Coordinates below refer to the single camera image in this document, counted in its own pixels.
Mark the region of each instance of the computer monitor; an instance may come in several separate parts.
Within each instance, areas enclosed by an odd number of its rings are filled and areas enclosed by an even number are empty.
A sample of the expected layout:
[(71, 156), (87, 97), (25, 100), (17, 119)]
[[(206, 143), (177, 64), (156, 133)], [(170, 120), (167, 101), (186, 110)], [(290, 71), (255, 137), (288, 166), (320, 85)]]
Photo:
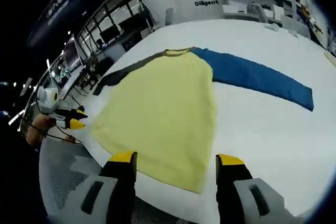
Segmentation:
[(141, 17), (139, 13), (133, 15), (132, 17), (124, 20), (123, 22), (119, 23), (121, 29), (124, 30), (125, 33), (131, 33), (134, 30), (140, 28), (147, 28), (148, 24), (146, 19)]
[(80, 65), (82, 60), (78, 54), (74, 36), (72, 35), (64, 49), (64, 59), (67, 65), (67, 69), (72, 72)]
[(111, 26), (100, 33), (100, 37), (104, 40), (106, 44), (110, 40), (112, 40), (113, 38), (116, 38), (119, 35), (120, 33), (119, 33), (117, 26)]

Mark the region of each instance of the window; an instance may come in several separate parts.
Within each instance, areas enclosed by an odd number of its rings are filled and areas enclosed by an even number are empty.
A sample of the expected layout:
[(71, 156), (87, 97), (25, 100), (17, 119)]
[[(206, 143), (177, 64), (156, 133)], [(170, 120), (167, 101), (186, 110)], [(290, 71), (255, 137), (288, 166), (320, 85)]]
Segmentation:
[(139, 0), (131, 0), (128, 4), (132, 10), (133, 15), (139, 12)]
[(118, 25), (125, 19), (128, 19), (131, 17), (130, 11), (128, 10), (127, 6), (122, 6), (111, 13), (111, 17), (114, 21), (114, 23), (117, 25), (118, 29), (121, 30), (120, 26)]
[(107, 28), (113, 25), (111, 19), (109, 17), (105, 17), (102, 22), (99, 24), (99, 27), (102, 31), (106, 30)]
[(108, 10), (112, 10), (113, 8), (115, 8), (116, 5), (118, 5), (121, 1), (123, 0), (109, 0), (106, 3), (107, 9)]
[(90, 52), (96, 51), (97, 50), (96, 44), (95, 44), (95, 42), (93, 42), (93, 40), (89, 36), (89, 34), (87, 34), (86, 31), (83, 31), (82, 36), (83, 36), (84, 40), (86, 41), (86, 44), (88, 44)]
[(105, 10), (105, 7), (102, 6), (102, 8), (98, 11), (98, 13), (95, 15), (95, 18), (96, 18), (96, 21), (98, 23), (100, 23), (100, 21), (104, 18), (104, 16), (106, 16), (107, 13), (106, 13), (106, 10)]
[(82, 39), (81, 36), (79, 36), (78, 38), (78, 43), (79, 45), (82, 47), (84, 53), (86, 54), (87, 57), (90, 56), (90, 49), (88, 48), (88, 46), (85, 44), (84, 40)]
[(100, 37), (100, 30), (98, 29), (98, 27), (96, 27), (95, 29), (93, 29), (91, 31), (92, 37), (95, 41), (97, 41), (98, 39), (101, 39)]
[(90, 22), (87, 24), (86, 27), (89, 29), (89, 31), (91, 31), (95, 25), (96, 25), (96, 23), (95, 23), (95, 21), (92, 19), (92, 20), (90, 20)]

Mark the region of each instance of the blue sleeve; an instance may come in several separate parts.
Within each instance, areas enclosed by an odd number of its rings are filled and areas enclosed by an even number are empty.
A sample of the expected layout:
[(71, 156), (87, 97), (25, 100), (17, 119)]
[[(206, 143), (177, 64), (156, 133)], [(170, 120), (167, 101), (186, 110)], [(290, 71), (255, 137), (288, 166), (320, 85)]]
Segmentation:
[(213, 81), (252, 89), (294, 102), (310, 111), (314, 109), (312, 90), (284, 74), (230, 54), (192, 48), (213, 70)]

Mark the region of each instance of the black ceiling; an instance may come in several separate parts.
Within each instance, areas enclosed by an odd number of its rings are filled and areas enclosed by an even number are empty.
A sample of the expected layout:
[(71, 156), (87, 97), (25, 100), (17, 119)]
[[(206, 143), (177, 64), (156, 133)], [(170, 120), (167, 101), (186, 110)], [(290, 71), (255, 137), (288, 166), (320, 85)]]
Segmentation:
[(2, 35), (4, 37), (4, 51), (2, 55), (2, 70), (0, 80), (8, 81), (9, 84), (17, 82), (6, 89), (10, 99), (3, 107), (12, 106), (13, 100), (17, 100), (22, 84), (28, 77), (32, 77), (35, 84), (42, 73), (46, 70), (46, 59), (55, 59), (62, 51), (64, 42), (69, 39), (67, 32), (78, 33), (87, 19), (102, 4), (104, 0), (83, 0), (76, 18), (69, 17), (57, 24), (52, 33), (43, 38), (43, 43), (37, 47), (28, 48), (27, 39), (36, 27), (42, 12), (51, 0), (2, 0)]

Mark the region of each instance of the white table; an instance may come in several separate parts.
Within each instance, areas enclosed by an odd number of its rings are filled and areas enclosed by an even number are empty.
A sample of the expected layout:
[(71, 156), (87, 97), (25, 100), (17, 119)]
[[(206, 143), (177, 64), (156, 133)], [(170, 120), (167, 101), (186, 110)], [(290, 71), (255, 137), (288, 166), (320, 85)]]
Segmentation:
[[(253, 90), (213, 83), (217, 126), (206, 183), (201, 195), (163, 184), (138, 172), (136, 195), (172, 215), (198, 223), (219, 223), (215, 155), (241, 158), (253, 177), (260, 177), (285, 198), (287, 209), (301, 214), (318, 202), (336, 167), (336, 69), (311, 40), (275, 32), (244, 20), (205, 20), (167, 26), (147, 36), (106, 74), (164, 49), (191, 46), (227, 52), (278, 70), (313, 90), (314, 111)], [(89, 116), (75, 131), (103, 166), (111, 156), (89, 134), (114, 87), (88, 95)]]

